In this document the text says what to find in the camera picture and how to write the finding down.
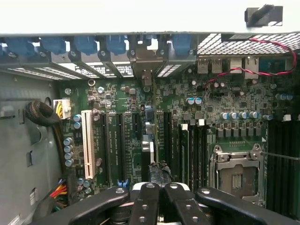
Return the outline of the blue slot latch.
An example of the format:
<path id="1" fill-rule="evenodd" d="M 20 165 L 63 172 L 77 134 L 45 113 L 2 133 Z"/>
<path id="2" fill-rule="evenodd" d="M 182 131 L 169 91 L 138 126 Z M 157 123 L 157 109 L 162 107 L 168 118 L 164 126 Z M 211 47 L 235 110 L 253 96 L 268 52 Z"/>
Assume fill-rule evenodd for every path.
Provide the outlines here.
<path id="1" fill-rule="evenodd" d="M 5 43 L 11 53 L 19 56 L 31 57 L 35 55 L 35 47 L 28 37 L 5 37 Z"/>
<path id="2" fill-rule="evenodd" d="M 42 37 L 40 42 L 44 49 L 55 55 L 66 53 L 66 42 L 63 37 Z"/>
<path id="3" fill-rule="evenodd" d="M 109 52 L 119 55 L 126 52 L 126 43 L 127 38 L 125 35 L 108 35 L 106 36 L 106 48 Z"/>
<path id="4" fill-rule="evenodd" d="M 98 52 L 95 36 L 75 36 L 74 44 L 78 51 L 86 55 Z"/>
<path id="5" fill-rule="evenodd" d="M 190 50 L 191 35 L 190 34 L 174 34 L 172 35 L 172 46 L 176 55 L 187 55 Z"/>

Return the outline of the short black expansion slot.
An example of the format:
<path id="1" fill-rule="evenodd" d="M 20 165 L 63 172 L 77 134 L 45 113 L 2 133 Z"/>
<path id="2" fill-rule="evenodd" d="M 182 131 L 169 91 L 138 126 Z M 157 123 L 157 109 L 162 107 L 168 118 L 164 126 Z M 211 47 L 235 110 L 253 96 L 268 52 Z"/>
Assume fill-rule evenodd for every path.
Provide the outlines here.
<path id="1" fill-rule="evenodd" d="M 133 131 L 138 134 L 140 132 L 140 114 L 138 112 L 132 113 Z"/>

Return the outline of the white expansion slot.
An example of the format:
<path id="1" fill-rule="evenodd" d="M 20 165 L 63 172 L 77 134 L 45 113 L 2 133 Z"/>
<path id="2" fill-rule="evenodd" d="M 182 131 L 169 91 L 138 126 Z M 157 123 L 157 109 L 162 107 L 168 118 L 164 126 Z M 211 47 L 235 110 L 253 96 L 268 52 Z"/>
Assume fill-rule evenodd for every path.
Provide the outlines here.
<path id="1" fill-rule="evenodd" d="M 81 111 L 85 178 L 96 175 L 92 110 Z"/>

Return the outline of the white power connector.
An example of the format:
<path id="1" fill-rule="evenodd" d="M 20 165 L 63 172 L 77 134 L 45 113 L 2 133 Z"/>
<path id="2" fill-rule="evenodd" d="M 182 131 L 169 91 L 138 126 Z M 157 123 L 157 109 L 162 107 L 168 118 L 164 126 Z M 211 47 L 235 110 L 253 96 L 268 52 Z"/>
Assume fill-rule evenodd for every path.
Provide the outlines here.
<path id="1" fill-rule="evenodd" d="M 70 119 L 71 104 L 69 99 L 53 100 L 53 110 L 58 115 L 60 120 Z"/>

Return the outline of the thin socket locking lever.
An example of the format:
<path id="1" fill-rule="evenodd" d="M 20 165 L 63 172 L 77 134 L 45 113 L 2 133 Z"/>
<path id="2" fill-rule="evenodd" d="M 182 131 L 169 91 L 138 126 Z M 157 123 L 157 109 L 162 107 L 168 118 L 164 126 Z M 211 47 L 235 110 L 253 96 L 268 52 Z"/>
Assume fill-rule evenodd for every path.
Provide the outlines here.
<path id="1" fill-rule="evenodd" d="M 276 154 L 276 153 L 270 153 L 270 152 L 264 152 L 260 151 L 260 153 L 268 156 L 274 156 L 274 157 L 279 157 L 279 158 L 285 158 L 289 160 L 295 160 L 295 161 L 300 161 L 300 157 L 291 157 L 291 156 L 286 156 L 286 155 L 281 155 L 281 154 Z"/>

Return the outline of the black open PC case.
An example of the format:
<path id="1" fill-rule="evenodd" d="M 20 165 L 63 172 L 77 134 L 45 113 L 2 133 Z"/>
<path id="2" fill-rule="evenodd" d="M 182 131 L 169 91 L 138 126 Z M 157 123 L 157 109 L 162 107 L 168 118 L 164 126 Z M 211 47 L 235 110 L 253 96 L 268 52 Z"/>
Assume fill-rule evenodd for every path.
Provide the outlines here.
<path id="1" fill-rule="evenodd" d="M 0 225 L 300 225 L 300 31 L 0 36 Z"/>

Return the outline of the black RAM slot bank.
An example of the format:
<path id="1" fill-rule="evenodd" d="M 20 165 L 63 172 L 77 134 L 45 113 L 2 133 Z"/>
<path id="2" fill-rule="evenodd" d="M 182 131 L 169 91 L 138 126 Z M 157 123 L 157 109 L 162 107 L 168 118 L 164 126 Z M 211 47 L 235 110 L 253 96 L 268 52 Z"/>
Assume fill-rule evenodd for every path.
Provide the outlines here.
<path id="1" fill-rule="evenodd" d="M 194 192 L 207 183 L 206 125 L 179 125 L 180 181 Z"/>
<path id="2" fill-rule="evenodd" d="M 300 121 L 268 122 L 267 152 L 300 157 Z M 300 161 L 267 158 L 267 209 L 300 220 Z"/>

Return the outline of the green motherboard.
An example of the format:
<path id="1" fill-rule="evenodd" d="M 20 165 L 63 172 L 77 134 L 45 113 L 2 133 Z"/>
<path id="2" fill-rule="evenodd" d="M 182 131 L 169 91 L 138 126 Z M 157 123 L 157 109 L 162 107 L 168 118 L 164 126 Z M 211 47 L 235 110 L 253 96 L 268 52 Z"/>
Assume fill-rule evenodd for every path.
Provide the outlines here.
<path id="1" fill-rule="evenodd" d="M 268 122 L 300 121 L 300 71 L 282 76 L 252 79 L 244 73 L 215 75 L 188 71 L 169 79 L 153 78 L 155 125 L 155 163 L 161 164 L 159 185 L 180 181 L 179 125 L 207 129 L 207 183 L 209 161 L 215 145 L 225 151 L 252 149 L 255 143 L 267 152 Z M 72 201 L 80 201 L 109 188 L 105 171 L 100 114 L 106 114 L 112 186 L 117 186 L 118 152 L 116 114 L 122 113 L 125 133 L 126 179 L 128 189 L 142 182 L 141 138 L 133 131 L 132 113 L 138 112 L 140 85 L 134 79 L 89 79 L 62 82 L 59 92 L 69 99 L 71 117 L 63 121 L 64 158 L 74 173 Z M 92 110 L 96 175 L 85 178 L 81 111 Z M 172 114 L 172 158 L 168 165 L 164 152 L 164 112 Z M 263 156 L 263 199 L 267 208 L 267 155 Z"/>

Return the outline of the long black expansion slot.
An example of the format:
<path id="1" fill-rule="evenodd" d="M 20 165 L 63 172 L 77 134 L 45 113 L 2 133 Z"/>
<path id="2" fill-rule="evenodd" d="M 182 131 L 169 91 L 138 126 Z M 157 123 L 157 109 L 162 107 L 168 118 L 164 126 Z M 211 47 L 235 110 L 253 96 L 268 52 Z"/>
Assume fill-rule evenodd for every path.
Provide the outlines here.
<path id="1" fill-rule="evenodd" d="M 172 114 L 164 112 L 164 152 L 165 161 L 168 165 L 172 158 Z"/>
<path id="2" fill-rule="evenodd" d="M 126 180 L 126 161 L 124 119 L 122 113 L 116 114 L 116 138 L 118 152 L 118 181 L 123 182 Z"/>
<path id="3" fill-rule="evenodd" d="M 111 172 L 111 161 L 110 161 L 110 148 L 109 148 L 109 128 L 108 128 L 108 119 L 106 114 L 100 114 L 100 124 L 101 124 L 101 136 L 104 147 L 104 157 L 105 157 L 105 171 L 107 176 L 108 186 L 112 186 L 112 172 Z"/>

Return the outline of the metal CPU socket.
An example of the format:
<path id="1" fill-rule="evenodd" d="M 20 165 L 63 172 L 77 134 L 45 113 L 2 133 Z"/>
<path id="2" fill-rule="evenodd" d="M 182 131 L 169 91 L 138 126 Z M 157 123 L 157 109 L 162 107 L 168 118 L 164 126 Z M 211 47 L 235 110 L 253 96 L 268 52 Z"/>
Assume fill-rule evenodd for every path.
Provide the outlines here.
<path id="1" fill-rule="evenodd" d="M 255 143 L 250 150 L 225 151 L 215 145 L 209 161 L 208 186 L 264 206 L 263 156 Z"/>

